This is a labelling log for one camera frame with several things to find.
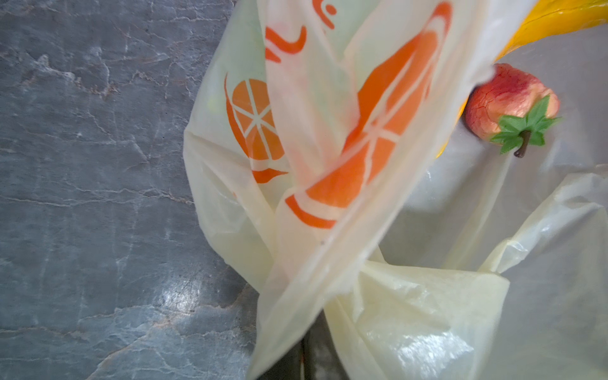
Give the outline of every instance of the gray surface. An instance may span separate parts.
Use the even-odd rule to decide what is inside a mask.
[[[182,133],[229,0],[0,0],[0,379],[238,379]]]

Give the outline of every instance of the gray marble countertop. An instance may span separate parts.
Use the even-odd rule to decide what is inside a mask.
[[[0,379],[238,379],[182,133],[230,0],[0,0]]]

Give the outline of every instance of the translucent plastic bag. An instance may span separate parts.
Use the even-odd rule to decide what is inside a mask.
[[[431,268],[389,265],[378,243],[532,6],[238,3],[197,96],[184,160],[208,241],[260,291],[249,378],[322,308],[352,379],[480,375],[509,287],[497,273],[525,256],[507,241],[475,265],[479,221],[508,159],[481,179],[481,203],[458,239],[437,236],[451,248],[425,255]],[[417,250],[401,243],[404,256]]]

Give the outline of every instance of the red fruit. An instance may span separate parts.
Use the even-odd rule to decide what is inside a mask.
[[[500,63],[494,67],[494,78],[476,88],[469,98],[465,110],[467,126],[483,140],[491,140],[504,148],[513,145],[503,153],[518,146],[525,150],[530,136],[530,144],[544,145],[542,135],[553,124],[559,110],[557,95],[534,75],[518,70],[510,64]],[[540,110],[541,114],[531,120],[527,115],[535,105],[536,113]],[[504,115],[516,118],[502,118]],[[516,128],[519,128],[519,132],[513,135]]]

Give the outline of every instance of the green calyx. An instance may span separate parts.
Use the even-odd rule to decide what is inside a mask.
[[[516,157],[523,157],[528,144],[542,147],[545,145],[545,132],[555,124],[560,117],[547,118],[547,107],[549,106],[547,95],[540,99],[524,117],[503,115],[498,121],[501,132],[497,133],[491,142],[501,144],[500,154],[507,153],[512,149],[519,148],[515,152]]]

